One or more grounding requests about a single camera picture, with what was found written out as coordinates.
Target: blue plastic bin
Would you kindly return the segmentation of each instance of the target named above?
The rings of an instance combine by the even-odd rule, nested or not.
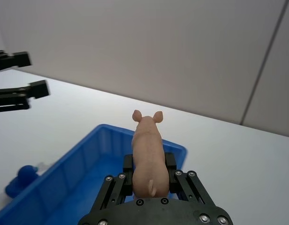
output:
[[[89,213],[104,177],[122,172],[134,131],[99,125],[0,211],[0,225],[76,225]],[[163,141],[180,169],[186,149]]]

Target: blue rubber duck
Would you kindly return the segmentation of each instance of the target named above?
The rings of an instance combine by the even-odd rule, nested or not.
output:
[[[6,194],[15,198],[26,187],[28,187],[39,175],[37,174],[38,168],[32,165],[25,165],[19,169],[17,177],[15,177],[5,188]]]

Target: pig ear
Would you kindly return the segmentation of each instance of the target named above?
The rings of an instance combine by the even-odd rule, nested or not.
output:
[[[134,110],[134,113],[132,115],[132,119],[135,121],[135,122],[140,122],[141,119],[142,119],[142,115],[141,115],[141,112],[139,110]]]
[[[162,111],[158,111],[154,114],[153,120],[155,123],[161,123],[163,121],[163,113]]]

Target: toy pig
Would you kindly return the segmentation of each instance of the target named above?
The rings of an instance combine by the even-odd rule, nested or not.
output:
[[[166,197],[169,191],[168,171],[161,135],[155,123],[163,120],[161,111],[152,117],[142,117],[135,110],[133,120],[139,122],[132,139],[133,161],[133,192],[136,198]]]

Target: white tabletop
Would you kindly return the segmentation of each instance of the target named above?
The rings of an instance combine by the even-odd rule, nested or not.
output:
[[[8,70],[0,72],[0,88],[42,79]],[[29,110],[0,112],[0,196],[21,166],[55,162],[98,124],[135,129],[134,109],[151,116],[162,110],[162,137],[187,148],[183,170],[198,173],[235,225],[289,224],[288,137],[46,80],[49,97],[32,99]]]

